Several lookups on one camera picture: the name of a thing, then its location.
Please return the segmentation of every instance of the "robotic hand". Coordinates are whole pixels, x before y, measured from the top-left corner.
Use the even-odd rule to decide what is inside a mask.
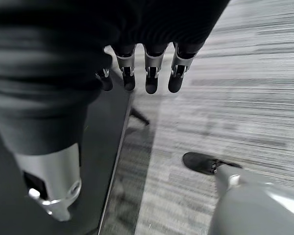
[[[135,47],[142,43],[146,91],[153,94],[174,42],[168,88],[178,92],[228,2],[0,0],[0,135],[28,195],[49,215],[69,220],[82,189],[79,149],[87,107],[101,89],[113,89],[112,58],[103,48],[112,46],[131,91]]]

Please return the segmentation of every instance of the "robotic finger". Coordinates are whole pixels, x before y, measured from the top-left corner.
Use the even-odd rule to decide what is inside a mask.
[[[110,91],[113,88],[113,83],[109,75],[109,69],[101,69],[96,72],[96,77],[102,82],[103,90]]]
[[[154,94],[158,87],[158,75],[161,70],[163,56],[168,44],[144,45],[145,48],[145,70],[146,91]]]
[[[131,91],[135,88],[134,62],[136,45],[113,45],[122,72],[123,83],[126,90]]]
[[[171,76],[168,89],[172,93],[180,90],[185,73],[190,68],[193,59],[204,43],[201,44],[174,44],[175,53],[171,66]]]

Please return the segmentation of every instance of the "black sleeve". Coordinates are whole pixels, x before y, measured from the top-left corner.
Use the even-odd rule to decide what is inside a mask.
[[[101,88],[94,72],[112,62],[103,48],[135,27],[140,9],[130,0],[0,0],[0,135],[10,151],[79,142]]]

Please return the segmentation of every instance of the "black sneaker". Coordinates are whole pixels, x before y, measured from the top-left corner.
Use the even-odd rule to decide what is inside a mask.
[[[194,152],[184,154],[183,163],[188,169],[205,175],[214,175],[216,169],[223,164],[242,168],[239,164],[224,162],[213,156]]]

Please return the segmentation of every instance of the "silver joint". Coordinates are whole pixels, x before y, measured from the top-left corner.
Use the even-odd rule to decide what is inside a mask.
[[[160,72],[160,69],[159,69],[158,67],[156,67],[156,75],[155,75],[155,78],[158,78],[158,76],[159,76],[159,72]],[[147,76],[148,78],[150,78],[150,67],[147,68],[146,76]]]
[[[122,72],[122,75],[123,76],[125,76],[126,74],[125,74],[125,69],[124,69],[125,67],[122,67],[121,68],[121,72]],[[134,76],[134,67],[129,67],[129,69],[130,69],[130,75],[131,76]]]
[[[40,192],[34,188],[30,188],[28,191],[29,197],[34,199],[49,215],[58,221],[68,221],[72,215],[68,208],[78,198],[82,188],[82,180],[77,181],[67,193],[67,196],[63,199],[57,200],[43,200],[40,198]]]
[[[135,64],[135,48],[136,48],[136,45],[132,51],[132,54],[128,57],[122,57],[122,56],[116,55],[117,61],[119,64],[119,68],[121,71],[122,71],[122,68],[125,68],[125,67],[131,67],[131,71],[132,71],[132,69],[134,71],[134,68],[135,68],[135,65],[134,65]]]
[[[104,77],[108,77],[109,76],[109,69],[102,69]]]
[[[158,78],[159,72],[161,70],[161,65],[163,61],[163,57],[165,55],[166,49],[163,51],[163,53],[159,56],[151,56],[147,53],[146,48],[145,49],[145,70],[147,77],[150,77],[150,68],[156,67],[156,76],[155,78]]]
[[[174,66],[174,69],[171,70],[171,74],[172,74],[173,77],[176,77],[177,68],[178,68],[178,65],[175,65],[175,66]],[[185,73],[187,72],[187,70],[188,70],[187,67],[184,66],[184,71],[183,71],[182,74],[181,74],[181,78],[184,77],[184,75],[185,75]]]
[[[109,76],[109,69],[102,69],[102,72],[103,72],[104,77],[108,77]],[[98,74],[98,72],[95,72],[95,76],[98,79],[101,79],[101,76]]]
[[[177,55],[177,51],[178,51],[178,45],[175,47],[175,52],[174,52],[174,57],[173,57],[173,60],[172,60],[172,65],[171,65],[171,74],[173,75],[173,77],[176,76],[176,72],[177,72],[177,66],[180,65],[180,66],[184,66],[184,71],[181,75],[181,77],[183,78],[185,73],[188,71],[188,69],[190,68],[194,58],[195,58],[195,55],[194,57],[190,58],[190,59],[183,59],[183,58],[180,58],[178,55]]]

